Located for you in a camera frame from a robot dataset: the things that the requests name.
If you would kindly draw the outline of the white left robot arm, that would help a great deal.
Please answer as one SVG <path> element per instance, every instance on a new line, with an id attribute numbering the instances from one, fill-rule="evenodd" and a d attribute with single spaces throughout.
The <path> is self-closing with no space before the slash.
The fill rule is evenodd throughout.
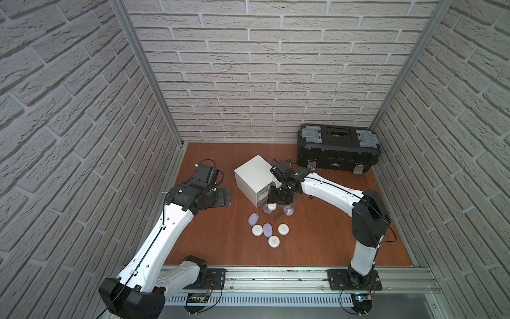
<path id="1" fill-rule="evenodd" d="M 214 164 L 197 164 L 184 182 L 166 194 L 161 215 L 134 258 L 118 276 L 102 281 L 98 292 L 106 311 L 120 318 L 158 318 L 170 297 L 186 287 L 220 283 L 208 276 L 208 264 L 188 256 L 166 274 L 160 273 L 182 232 L 201 211 L 231 205 L 231 191 L 221 185 L 224 172 Z"/>

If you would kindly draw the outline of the white drawer cabinet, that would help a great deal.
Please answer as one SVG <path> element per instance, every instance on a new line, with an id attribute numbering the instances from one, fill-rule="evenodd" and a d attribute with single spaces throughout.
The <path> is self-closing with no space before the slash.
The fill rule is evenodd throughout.
<path id="1" fill-rule="evenodd" d="M 257 155 L 235 170 L 237 187 L 255 207 L 266 203 L 270 186 L 276 185 L 271 168 L 263 157 Z"/>

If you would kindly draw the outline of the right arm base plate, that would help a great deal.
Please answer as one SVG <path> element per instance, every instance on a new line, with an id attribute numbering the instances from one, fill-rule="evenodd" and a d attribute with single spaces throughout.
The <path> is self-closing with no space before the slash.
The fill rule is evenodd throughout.
<path id="1" fill-rule="evenodd" d="M 328 269 L 326 273 L 332 291 L 382 291 L 383 289 L 379 274 L 374 269 L 365 276 L 350 268 Z"/>

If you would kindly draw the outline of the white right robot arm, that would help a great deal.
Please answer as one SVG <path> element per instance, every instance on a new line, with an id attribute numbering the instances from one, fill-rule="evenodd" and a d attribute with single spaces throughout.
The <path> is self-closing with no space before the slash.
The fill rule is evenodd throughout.
<path id="1" fill-rule="evenodd" d="M 351 218 L 355 250 L 348 273 L 352 279 L 367 278 L 375 268 L 377 253 L 391 224 L 380 194 L 341 186 L 304 167 L 293 170 L 284 161 L 271 167 L 270 172 L 280 184 L 269 188 L 268 205 L 290 205 L 295 194 L 305 194 L 337 207 Z"/>

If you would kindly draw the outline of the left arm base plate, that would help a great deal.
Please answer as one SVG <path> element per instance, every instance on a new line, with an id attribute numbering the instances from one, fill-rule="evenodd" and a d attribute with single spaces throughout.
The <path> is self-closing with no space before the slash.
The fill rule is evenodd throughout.
<path id="1" fill-rule="evenodd" d="M 207 272 L 201 272 L 199 278 L 183 290 L 207 290 L 211 286 L 215 290 L 223 289 L 226 272 L 225 268 L 208 268 Z"/>

